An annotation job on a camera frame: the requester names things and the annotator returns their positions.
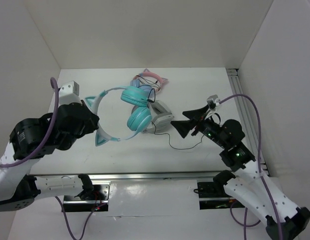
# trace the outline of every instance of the gray headphones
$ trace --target gray headphones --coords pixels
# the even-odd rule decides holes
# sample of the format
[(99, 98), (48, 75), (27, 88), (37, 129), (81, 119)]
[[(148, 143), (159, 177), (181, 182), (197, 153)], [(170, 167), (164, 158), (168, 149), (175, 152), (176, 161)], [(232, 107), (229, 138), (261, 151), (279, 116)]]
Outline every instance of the gray headphones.
[[(161, 100), (156, 100), (149, 103), (151, 108), (156, 113), (156, 116), (153, 117), (152, 123), (144, 130), (144, 133), (155, 133), (163, 131), (165, 128), (170, 126), (170, 122), (173, 121), (174, 115), (169, 109), (169, 107), (163, 103)], [(136, 110), (136, 106), (133, 107), (131, 113)]]

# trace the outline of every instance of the cat ear headphones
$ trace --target cat ear headphones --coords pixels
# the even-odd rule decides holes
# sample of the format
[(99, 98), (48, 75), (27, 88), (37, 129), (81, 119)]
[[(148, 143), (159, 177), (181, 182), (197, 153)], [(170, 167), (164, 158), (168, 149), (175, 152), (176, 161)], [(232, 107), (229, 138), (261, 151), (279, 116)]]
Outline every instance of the cat ear headphones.
[(124, 138), (113, 137), (107, 134), (100, 126), (100, 124), (98, 124), (99, 128), (97, 129), (95, 138), (96, 146), (103, 145), (108, 141), (119, 142), (122, 140), (131, 139), (138, 133), (145, 130), (152, 120), (151, 113), (148, 108), (148, 103), (154, 103), (154, 101), (148, 98), (149, 95), (148, 93), (134, 86), (114, 87), (103, 91), (98, 96), (86, 97), (85, 98), (86, 103), (90, 106), (91, 112), (93, 114), (97, 115), (98, 107), (101, 100), (104, 98), (105, 95), (107, 95), (110, 91), (113, 90), (123, 90), (120, 99), (136, 107), (135, 111), (130, 115), (127, 121), (127, 127), (134, 132), (131, 135)]
[[(156, 79), (156, 81), (153, 82), (145, 79), (144, 77), (151, 77)], [(163, 85), (167, 82), (168, 79), (162, 78), (159, 75), (145, 69), (144, 72), (141, 72), (138, 75), (134, 76), (134, 78), (130, 81), (130, 86), (142, 89), (148, 94), (150, 98), (152, 98), (154, 95), (154, 93), (152, 93), (152, 89), (154, 89), (156, 92), (159, 92), (162, 89)]]
[[(155, 112), (156, 116), (152, 118), (151, 124), (144, 130), (144, 133), (154, 134), (155, 131), (157, 133), (169, 127), (170, 122), (174, 120), (174, 115), (169, 107), (161, 100), (151, 102), (149, 105)], [(134, 106), (131, 113), (133, 114), (137, 108), (137, 106)]]

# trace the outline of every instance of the teal headphones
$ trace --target teal headphones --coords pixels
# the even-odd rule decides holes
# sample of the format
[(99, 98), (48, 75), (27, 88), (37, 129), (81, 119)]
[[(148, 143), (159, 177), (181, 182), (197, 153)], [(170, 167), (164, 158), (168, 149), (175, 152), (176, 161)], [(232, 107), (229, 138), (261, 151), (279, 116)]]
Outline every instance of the teal headphones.
[(95, 115), (98, 113), (98, 107), (105, 95), (112, 90), (123, 90), (120, 99), (129, 104), (135, 105), (137, 109), (130, 115), (127, 121), (127, 127), (134, 131), (130, 136), (125, 138), (113, 137), (107, 134), (102, 127), (98, 124), (98, 130), (96, 133), (95, 144), (100, 146), (108, 141), (122, 141), (128, 140), (136, 136), (138, 133), (142, 132), (151, 123), (152, 117), (150, 110), (148, 108), (148, 102), (153, 102), (148, 99), (148, 93), (144, 90), (134, 87), (134, 86), (119, 86), (103, 91), (98, 96), (86, 97), (86, 103), (91, 108), (91, 112)]

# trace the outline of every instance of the ear cup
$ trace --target ear cup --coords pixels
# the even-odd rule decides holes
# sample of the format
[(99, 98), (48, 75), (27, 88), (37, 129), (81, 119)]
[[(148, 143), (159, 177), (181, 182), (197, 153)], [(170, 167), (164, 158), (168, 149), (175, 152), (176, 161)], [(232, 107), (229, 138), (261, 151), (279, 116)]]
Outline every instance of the ear cup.
[(148, 95), (142, 89), (134, 86), (128, 86), (126, 90), (121, 93), (120, 99), (129, 104), (139, 107), (146, 107), (148, 104)]
[(127, 127), (131, 131), (142, 132), (151, 122), (151, 113), (147, 107), (138, 107), (128, 118)]
[(133, 79), (130, 81), (130, 86), (138, 88), (140, 86), (140, 81), (139, 79)]
[(145, 91), (145, 92), (147, 93), (147, 96), (148, 96), (149, 98), (152, 98), (152, 97), (154, 96), (154, 90), (153, 90), (153, 88), (152, 88), (151, 86), (149, 86), (149, 85), (141, 85), (141, 86), (139, 87), (139, 89)]

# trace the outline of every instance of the wall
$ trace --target wall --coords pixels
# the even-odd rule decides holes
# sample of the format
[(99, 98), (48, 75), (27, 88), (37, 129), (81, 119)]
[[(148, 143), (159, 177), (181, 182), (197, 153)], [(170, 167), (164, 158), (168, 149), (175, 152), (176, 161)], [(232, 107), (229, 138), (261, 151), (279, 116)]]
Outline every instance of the wall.
[[(310, 209), (310, 0), (274, 0), (239, 78), (260, 110), (268, 166)], [(310, 223), (301, 239), (310, 239)]]
[(272, 0), (25, 0), (62, 69), (238, 68)]
[[(19, 121), (39, 117), (50, 105), (49, 78), (60, 68), (20, 0), (0, 0), (0, 157)], [(14, 212), (0, 212), (6, 240)]]

